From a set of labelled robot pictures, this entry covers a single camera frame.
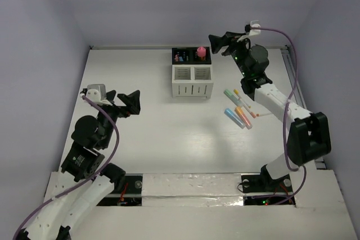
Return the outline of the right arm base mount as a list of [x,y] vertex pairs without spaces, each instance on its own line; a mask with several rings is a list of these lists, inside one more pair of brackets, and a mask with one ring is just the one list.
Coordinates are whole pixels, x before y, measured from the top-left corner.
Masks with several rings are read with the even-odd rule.
[[243,194],[245,206],[275,205],[282,200],[281,205],[295,205],[295,199],[290,197],[293,193],[290,175],[287,174],[280,180],[266,186],[259,174],[245,174],[241,176],[237,189]]

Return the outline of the long green highlighter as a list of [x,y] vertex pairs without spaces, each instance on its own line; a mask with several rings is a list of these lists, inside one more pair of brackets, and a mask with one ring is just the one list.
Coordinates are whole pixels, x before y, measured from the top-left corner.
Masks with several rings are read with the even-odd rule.
[[237,107],[241,107],[242,103],[237,99],[228,89],[225,89],[223,92],[227,98],[229,98]]

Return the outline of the pink glue stick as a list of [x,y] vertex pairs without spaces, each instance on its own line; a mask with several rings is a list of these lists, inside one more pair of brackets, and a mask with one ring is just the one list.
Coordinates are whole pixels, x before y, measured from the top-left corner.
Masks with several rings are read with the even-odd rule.
[[198,47],[196,50],[197,59],[199,61],[205,61],[206,60],[206,48],[205,47]]

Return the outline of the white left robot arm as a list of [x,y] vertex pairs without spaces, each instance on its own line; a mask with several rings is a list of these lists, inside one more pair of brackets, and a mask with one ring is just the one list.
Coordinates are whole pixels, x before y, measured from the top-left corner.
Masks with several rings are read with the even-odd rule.
[[14,239],[71,239],[102,199],[124,189],[126,172],[111,162],[120,143],[116,122],[140,114],[140,91],[108,92],[103,84],[92,84],[81,91],[80,97],[98,114],[84,115],[76,121],[73,143],[57,172],[49,199],[20,224]]

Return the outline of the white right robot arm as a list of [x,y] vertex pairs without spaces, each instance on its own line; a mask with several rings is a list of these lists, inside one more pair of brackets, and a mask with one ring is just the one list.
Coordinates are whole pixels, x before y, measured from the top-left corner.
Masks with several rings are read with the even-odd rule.
[[331,151],[329,122],[325,114],[312,113],[292,102],[294,92],[288,96],[280,92],[266,75],[269,65],[268,51],[252,45],[250,38],[259,35],[263,27],[247,25],[243,33],[226,32],[223,36],[209,35],[213,54],[221,48],[223,56],[231,56],[241,71],[241,88],[254,102],[265,107],[282,122],[283,147],[281,156],[264,165],[256,182],[271,191],[290,172],[325,156]]

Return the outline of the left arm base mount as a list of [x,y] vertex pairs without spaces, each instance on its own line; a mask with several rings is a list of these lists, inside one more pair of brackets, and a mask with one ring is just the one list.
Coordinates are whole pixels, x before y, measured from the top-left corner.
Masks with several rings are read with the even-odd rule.
[[127,174],[123,187],[108,194],[97,206],[142,206],[142,182],[142,174]]

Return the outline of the long blue pastel highlighter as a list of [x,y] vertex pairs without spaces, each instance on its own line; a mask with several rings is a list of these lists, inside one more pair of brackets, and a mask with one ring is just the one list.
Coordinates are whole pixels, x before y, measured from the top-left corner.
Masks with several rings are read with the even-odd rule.
[[244,129],[246,127],[245,123],[229,108],[225,109],[224,114],[241,129]]

